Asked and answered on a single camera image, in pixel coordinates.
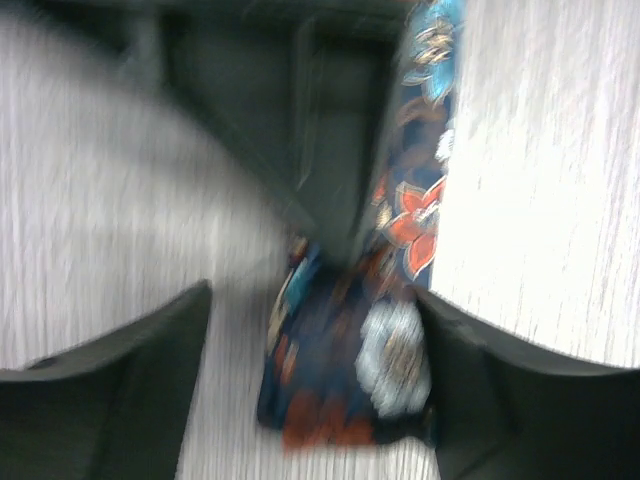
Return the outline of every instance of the floral fabric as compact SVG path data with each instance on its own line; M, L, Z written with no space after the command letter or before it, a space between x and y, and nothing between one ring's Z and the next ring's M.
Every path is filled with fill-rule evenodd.
M269 325L258 420L287 448L433 445L436 414L412 287L429 287L453 145L453 96L464 0L415 5L401 103L372 198L377 222L356 268L322 265L302 240Z

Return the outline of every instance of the navy floral cloth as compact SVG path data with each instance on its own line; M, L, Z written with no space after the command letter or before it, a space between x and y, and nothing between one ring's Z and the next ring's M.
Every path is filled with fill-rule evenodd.
M269 323L258 421L289 449L437 442L437 411L413 287L429 288L453 144L464 0L409 14L401 102L359 264L338 271L298 239Z

